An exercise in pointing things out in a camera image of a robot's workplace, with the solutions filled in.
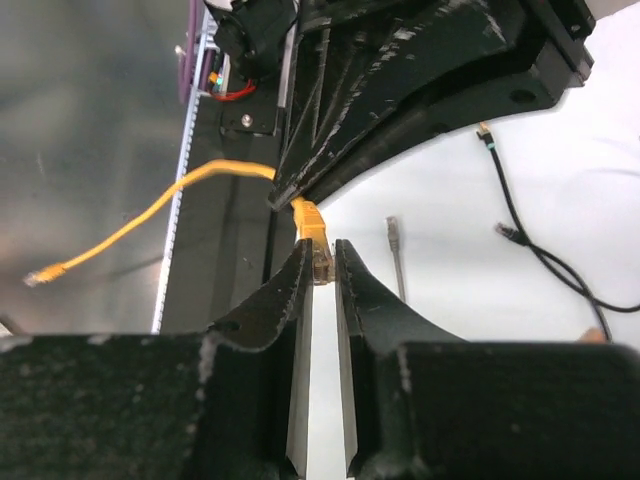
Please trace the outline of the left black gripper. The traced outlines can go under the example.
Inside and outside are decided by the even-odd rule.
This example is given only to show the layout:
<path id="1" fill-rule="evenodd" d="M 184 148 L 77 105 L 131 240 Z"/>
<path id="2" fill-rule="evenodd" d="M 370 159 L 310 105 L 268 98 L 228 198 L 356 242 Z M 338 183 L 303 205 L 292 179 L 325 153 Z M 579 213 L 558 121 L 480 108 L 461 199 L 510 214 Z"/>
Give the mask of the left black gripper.
<path id="1" fill-rule="evenodd" d="M 596 25 L 587 3 L 524 0 L 522 5 L 554 44 L 479 59 L 430 82 L 308 182 L 302 195 L 319 203 L 368 170 L 439 135 L 550 109 L 567 89 L 582 87 L 594 64 L 585 47 Z"/>

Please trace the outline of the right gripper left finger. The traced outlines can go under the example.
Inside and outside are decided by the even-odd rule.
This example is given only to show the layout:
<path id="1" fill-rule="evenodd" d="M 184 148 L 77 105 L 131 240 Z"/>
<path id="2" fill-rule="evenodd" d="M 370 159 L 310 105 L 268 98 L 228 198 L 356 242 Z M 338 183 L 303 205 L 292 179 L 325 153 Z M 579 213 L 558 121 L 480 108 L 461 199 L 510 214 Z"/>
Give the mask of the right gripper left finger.
<path id="1" fill-rule="evenodd" d="M 311 244 L 202 333 L 1 341 L 5 479 L 301 479 Z"/>

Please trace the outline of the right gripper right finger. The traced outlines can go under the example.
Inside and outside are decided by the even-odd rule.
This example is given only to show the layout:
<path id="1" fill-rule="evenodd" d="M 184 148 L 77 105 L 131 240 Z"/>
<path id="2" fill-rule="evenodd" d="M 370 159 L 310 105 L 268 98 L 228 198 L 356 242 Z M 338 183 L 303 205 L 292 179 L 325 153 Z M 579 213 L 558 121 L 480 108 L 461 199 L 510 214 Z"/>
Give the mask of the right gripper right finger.
<path id="1" fill-rule="evenodd" d="M 635 479 L 639 355 L 469 342 L 335 246 L 347 472 L 354 479 Z"/>

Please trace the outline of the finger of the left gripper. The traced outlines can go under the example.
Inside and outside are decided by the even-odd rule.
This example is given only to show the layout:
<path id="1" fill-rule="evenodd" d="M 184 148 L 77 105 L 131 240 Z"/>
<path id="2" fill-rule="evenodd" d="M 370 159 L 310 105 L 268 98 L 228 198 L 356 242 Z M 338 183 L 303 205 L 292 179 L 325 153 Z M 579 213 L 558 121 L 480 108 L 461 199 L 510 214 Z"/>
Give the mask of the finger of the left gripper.
<path id="1" fill-rule="evenodd" d="M 338 6 L 304 22 L 296 53 L 314 36 L 324 59 L 297 79 L 289 139 L 270 196 L 283 207 L 401 103 L 430 82 L 479 59 L 539 46 L 540 22 L 522 1 L 372 2 Z"/>

